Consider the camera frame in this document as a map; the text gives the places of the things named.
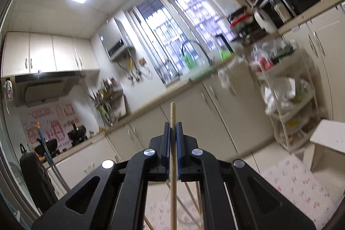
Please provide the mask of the white rolling storage cart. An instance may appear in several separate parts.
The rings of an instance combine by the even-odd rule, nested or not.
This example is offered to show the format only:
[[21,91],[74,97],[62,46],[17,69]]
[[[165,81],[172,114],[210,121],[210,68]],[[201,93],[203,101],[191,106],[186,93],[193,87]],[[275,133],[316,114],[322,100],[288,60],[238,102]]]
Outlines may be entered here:
[[260,84],[274,138],[289,153],[305,145],[320,121],[310,59],[294,42],[257,43],[250,66]]

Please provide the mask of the utensil rack on wall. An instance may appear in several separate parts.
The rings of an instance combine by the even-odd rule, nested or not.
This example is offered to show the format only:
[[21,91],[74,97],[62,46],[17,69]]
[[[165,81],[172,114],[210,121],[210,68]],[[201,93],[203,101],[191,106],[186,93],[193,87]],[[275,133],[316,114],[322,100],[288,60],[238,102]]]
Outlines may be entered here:
[[109,127],[127,115],[126,97],[115,78],[103,79],[99,89],[91,89],[90,98],[101,120]]

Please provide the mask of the black sink faucet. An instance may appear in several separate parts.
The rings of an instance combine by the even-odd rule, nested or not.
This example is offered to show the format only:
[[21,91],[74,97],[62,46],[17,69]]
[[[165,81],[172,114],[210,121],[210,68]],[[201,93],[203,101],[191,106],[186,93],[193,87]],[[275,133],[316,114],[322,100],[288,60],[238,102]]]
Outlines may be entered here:
[[186,40],[182,43],[182,45],[181,45],[181,56],[184,53],[189,53],[192,56],[192,58],[195,60],[195,62],[198,58],[201,58],[200,53],[202,53],[204,55],[206,61],[208,62],[208,65],[209,66],[213,65],[213,61],[208,56],[208,53],[206,52],[206,50],[196,40]]

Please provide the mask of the black wok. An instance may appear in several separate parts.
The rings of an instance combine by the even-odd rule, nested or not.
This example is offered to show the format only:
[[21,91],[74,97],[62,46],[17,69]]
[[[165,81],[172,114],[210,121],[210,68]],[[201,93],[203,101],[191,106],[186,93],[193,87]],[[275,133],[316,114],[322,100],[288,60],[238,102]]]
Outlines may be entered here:
[[76,126],[75,122],[71,121],[73,129],[67,134],[69,139],[71,140],[72,146],[76,146],[88,138],[86,136],[86,127],[84,125]]

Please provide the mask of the grey gas water heater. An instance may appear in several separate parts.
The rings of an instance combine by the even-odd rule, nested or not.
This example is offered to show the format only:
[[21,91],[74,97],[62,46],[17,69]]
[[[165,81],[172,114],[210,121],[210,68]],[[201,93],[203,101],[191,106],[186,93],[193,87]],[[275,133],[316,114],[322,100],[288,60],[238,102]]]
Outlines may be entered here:
[[120,61],[132,56],[132,41],[118,19],[107,20],[98,30],[98,36],[110,61]]

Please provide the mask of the white small stool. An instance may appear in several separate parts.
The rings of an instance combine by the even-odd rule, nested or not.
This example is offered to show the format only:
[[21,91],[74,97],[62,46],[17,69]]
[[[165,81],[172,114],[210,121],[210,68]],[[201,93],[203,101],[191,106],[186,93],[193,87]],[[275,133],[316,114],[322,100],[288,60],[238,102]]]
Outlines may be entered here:
[[338,121],[322,120],[310,137],[310,144],[303,153],[303,163],[310,170],[316,169],[327,150],[344,155],[345,124]]

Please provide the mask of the white upper cabinets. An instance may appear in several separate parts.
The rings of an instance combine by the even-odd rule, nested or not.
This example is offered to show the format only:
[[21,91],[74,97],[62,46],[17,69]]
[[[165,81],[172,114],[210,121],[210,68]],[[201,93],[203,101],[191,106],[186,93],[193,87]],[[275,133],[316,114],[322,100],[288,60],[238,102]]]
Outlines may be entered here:
[[88,40],[51,34],[8,32],[1,77],[39,72],[97,71],[99,63]]

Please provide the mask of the green dish soap bottle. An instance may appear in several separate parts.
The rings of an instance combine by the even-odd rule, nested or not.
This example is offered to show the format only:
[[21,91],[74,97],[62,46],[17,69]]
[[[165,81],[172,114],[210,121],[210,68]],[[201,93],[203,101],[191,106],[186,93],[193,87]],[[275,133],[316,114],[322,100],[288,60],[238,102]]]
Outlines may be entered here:
[[184,53],[182,55],[182,58],[185,65],[188,67],[189,70],[192,70],[197,67],[195,60],[192,58],[192,56],[189,53]]

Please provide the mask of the cherry print tablecloth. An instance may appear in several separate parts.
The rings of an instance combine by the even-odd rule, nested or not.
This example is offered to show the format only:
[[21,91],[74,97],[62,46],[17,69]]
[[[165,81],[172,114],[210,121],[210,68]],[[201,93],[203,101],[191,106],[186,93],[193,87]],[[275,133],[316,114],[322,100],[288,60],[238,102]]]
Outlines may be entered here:
[[316,229],[301,210],[244,161],[204,151],[189,156],[184,179],[200,184],[204,229]]

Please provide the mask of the window with security bars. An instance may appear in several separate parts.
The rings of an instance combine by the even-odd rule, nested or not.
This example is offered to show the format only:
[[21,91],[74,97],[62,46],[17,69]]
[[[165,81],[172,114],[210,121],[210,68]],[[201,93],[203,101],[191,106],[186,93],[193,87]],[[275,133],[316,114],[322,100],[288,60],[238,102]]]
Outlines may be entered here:
[[128,14],[164,85],[209,67],[200,53],[198,66],[188,69],[181,56],[184,41],[198,41],[213,65],[237,48],[229,23],[210,0],[140,0]]

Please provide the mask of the range hood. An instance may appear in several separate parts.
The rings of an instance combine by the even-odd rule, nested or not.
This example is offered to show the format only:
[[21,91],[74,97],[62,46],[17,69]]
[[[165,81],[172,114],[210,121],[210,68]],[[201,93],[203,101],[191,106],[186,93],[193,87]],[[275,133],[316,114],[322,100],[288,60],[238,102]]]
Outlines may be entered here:
[[34,107],[67,96],[83,78],[81,71],[44,72],[18,75],[11,79],[17,107]]

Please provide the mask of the white rice cooker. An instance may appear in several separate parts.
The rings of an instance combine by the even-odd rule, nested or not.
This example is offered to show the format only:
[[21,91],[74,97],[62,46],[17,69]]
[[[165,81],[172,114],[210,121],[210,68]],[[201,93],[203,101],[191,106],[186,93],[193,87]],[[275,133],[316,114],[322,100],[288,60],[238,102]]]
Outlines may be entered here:
[[254,10],[254,18],[259,26],[268,34],[273,34],[277,31],[277,27],[272,21],[271,17],[262,9],[256,8]]

